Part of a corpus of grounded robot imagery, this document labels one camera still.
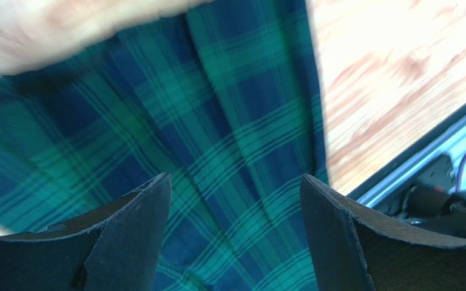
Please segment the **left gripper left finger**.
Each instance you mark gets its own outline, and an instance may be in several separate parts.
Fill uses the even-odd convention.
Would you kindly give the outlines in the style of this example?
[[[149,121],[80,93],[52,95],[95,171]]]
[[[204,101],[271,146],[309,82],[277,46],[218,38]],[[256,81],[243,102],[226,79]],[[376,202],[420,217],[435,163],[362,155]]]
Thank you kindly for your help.
[[[0,290],[150,290],[171,196],[162,173],[40,232],[0,236]]]

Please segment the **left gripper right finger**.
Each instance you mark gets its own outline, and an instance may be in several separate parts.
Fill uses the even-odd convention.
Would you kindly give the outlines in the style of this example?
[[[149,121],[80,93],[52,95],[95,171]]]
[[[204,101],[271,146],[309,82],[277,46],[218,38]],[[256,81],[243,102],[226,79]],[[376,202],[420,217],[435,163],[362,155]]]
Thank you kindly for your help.
[[[300,202],[320,290],[466,290],[466,212],[413,226],[311,175]]]

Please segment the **green plaid skirt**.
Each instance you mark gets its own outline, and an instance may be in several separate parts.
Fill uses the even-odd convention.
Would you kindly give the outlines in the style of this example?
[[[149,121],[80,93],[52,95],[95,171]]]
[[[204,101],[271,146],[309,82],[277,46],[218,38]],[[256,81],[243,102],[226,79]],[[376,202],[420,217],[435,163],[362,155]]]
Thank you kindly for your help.
[[[305,1],[214,1],[0,79],[0,224],[102,206],[161,172],[154,290],[316,290],[299,185],[327,182]]]

